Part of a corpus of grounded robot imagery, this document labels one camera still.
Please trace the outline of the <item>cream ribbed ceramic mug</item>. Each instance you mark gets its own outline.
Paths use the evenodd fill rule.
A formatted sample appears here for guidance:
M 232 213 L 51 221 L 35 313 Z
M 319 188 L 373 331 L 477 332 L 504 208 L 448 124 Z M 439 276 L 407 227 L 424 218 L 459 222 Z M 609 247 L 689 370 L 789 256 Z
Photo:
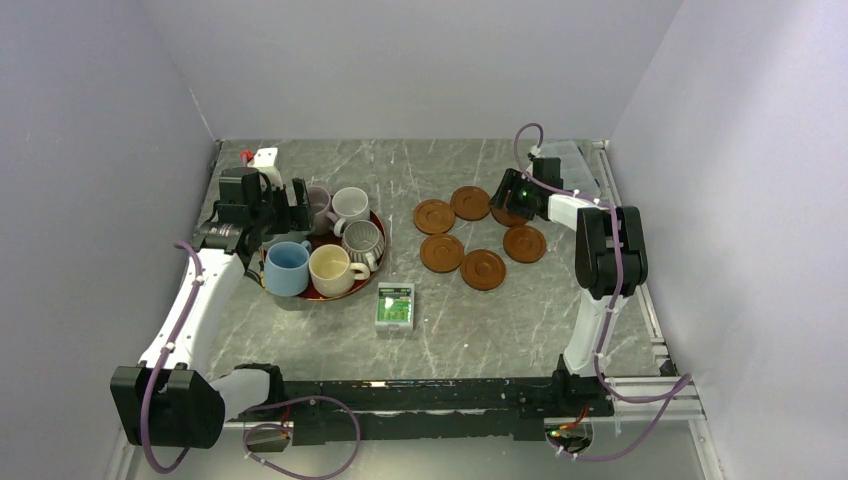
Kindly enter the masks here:
M 338 245 L 322 245 L 310 256 L 309 272 L 315 289 L 324 297 L 335 298 L 349 292 L 356 281 L 370 278 L 371 271 L 354 263 Z

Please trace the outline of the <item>grey ribbed ceramic cup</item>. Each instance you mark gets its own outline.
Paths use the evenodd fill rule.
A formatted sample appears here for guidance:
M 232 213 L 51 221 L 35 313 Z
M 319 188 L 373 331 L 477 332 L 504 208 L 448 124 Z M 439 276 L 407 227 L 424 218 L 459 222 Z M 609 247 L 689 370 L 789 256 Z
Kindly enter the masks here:
M 344 230 L 342 247 L 354 263 L 365 264 L 371 272 L 376 272 L 386 249 L 386 238 L 375 223 L 357 220 Z

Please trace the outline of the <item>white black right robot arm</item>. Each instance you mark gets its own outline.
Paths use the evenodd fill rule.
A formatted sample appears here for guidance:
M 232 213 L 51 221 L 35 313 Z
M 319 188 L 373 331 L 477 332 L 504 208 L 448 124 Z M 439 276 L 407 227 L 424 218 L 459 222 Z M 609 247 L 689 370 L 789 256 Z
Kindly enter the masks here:
M 635 207 L 614 206 L 577 188 L 565 189 L 560 158 L 545 156 L 538 147 L 532 148 L 528 159 L 505 171 L 493 195 L 462 187 L 449 203 L 420 203 L 414 218 L 426 237 L 419 258 L 433 272 L 457 270 L 468 286 L 488 291 L 506 277 L 503 258 L 490 250 L 466 250 L 449 233 L 456 218 L 479 220 L 490 213 L 514 217 L 502 244 L 506 256 L 525 264 L 541 260 L 547 246 L 530 220 L 539 217 L 572 230 L 576 240 L 574 273 L 581 296 L 577 323 L 563 359 L 573 375 L 600 376 L 620 308 L 647 279 L 640 212 Z M 323 234 L 264 250 L 265 289 L 281 297 L 332 300 L 364 286 L 388 256 L 387 237 L 367 204 L 358 203 L 357 209 L 365 218 L 349 221 L 328 210 L 324 218 L 329 226 Z

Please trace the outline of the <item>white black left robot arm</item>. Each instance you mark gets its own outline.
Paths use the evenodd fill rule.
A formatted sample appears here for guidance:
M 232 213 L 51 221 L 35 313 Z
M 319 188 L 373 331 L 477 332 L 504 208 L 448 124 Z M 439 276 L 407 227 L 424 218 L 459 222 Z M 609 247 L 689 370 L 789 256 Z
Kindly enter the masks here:
M 136 446 L 208 449 L 226 421 L 246 411 L 279 417 L 287 392 L 279 367 L 247 364 L 207 378 L 208 356 L 223 310 L 262 243 L 309 232 L 312 206 L 303 179 L 288 185 L 254 167 L 219 177 L 211 215 L 189 242 L 189 264 L 159 333 L 134 366 L 120 366 L 110 391 L 128 441 Z

